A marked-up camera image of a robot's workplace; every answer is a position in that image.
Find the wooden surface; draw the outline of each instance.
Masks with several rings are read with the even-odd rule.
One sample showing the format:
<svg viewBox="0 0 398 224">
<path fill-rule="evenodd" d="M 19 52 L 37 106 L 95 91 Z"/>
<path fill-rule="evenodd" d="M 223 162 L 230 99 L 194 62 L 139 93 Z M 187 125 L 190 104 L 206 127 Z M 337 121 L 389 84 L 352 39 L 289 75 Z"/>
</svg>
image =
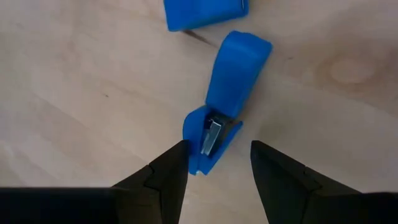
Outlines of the wooden surface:
<svg viewBox="0 0 398 224">
<path fill-rule="evenodd" d="M 266 222 L 252 139 L 360 191 L 398 191 L 397 12 L 396 0 L 255 0 L 195 37 L 167 31 L 161 0 L 2 0 L 0 185 L 132 174 L 181 139 L 237 29 L 274 53 L 243 130 L 209 176 L 189 177 L 181 223 Z"/>
</svg>

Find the blue stapler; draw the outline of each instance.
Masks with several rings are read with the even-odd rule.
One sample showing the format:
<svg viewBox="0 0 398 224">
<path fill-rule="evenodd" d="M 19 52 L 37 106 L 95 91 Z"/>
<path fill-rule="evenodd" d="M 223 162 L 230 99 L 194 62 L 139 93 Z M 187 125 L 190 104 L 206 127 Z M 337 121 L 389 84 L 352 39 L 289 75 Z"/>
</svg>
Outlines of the blue stapler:
<svg viewBox="0 0 398 224">
<path fill-rule="evenodd" d="M 272 45 L 255 35 L 232 31 L 218 52 L 205 106 L 192 111 L 183 124 L 190 142 L 189 173 L 205 175 L 242 127 L 237 117 L 262 70 Z"/>
<path fill-rule="evenodd" d="M 248 14 L 248 0 L 164 0 L 169 31 L 199 28 Z"/>
</svg>

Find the wood grain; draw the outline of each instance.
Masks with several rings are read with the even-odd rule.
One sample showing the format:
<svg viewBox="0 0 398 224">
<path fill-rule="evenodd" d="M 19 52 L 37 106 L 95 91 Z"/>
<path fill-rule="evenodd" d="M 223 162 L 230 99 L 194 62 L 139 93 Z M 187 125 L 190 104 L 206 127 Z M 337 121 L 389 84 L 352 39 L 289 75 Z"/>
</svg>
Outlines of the wood grain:
<svg viewBox="0 0 398 224">
<path fill-rule="evenodd" d="M 0 2 L 0 185 L 109 186 L 181 139 L 233 29 L 274 44 L 243 130 L 181 223 L 265 223 L 260 139 L 358 190 L 398 191 L 398 3 L 253 0 L 244 19 L 170 33 L 160 0 Z"/>
</svg>

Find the blue plastic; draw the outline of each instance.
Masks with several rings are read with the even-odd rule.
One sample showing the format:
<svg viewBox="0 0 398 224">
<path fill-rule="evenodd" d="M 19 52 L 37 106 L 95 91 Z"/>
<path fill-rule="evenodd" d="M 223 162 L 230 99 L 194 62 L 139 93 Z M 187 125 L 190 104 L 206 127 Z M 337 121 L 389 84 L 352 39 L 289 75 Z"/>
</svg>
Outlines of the blue plastic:
<svg viewBox="0 0 398 224">
<path fill-rule="evenodd" d="M 248 0 L 164 0 L 169 31 L 189 30 L 243 17 Z"/>
<path fill-rule="evenodd" d="M 239 116 L 271 50 L 271 43 L 252 34 L 232 31 L 225 38 L 213 67 L 206 105 L 184 121 L 183 138 L 191 144 L 189 173 L 207 175 L 242 127 L 243 123 L 237 122 L 211 156 L 200 153 L 206 116 L 214 111 L 231 119 Z"/>
</svg>

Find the blue plastic piece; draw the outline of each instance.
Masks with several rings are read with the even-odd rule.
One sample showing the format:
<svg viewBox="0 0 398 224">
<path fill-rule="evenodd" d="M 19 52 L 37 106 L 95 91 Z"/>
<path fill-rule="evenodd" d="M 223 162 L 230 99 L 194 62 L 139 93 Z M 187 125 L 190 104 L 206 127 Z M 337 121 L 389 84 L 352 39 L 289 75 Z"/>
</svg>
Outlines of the blue plastic piece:
<svg viewBox="0 0 398 224">
<path fill-rule="evenodd" d="M 164 0 L 169 31 L 189 30 L 243 17 L 248 0 Z"/>
<path fill-rule="evenodd" d="M 239 116 L 271 50 L 271 43 L 252 34 L 232 31 L 225 38 L 213 67 L 206 105 L 184 121 L 183 138 L 191 144 L 189 173 L 207 175 L 242 127 L 243 123 L 237 122 L 210 156 L 201 154 L 206 117 L 214 112 L 231 119 Z"/>
</svg>

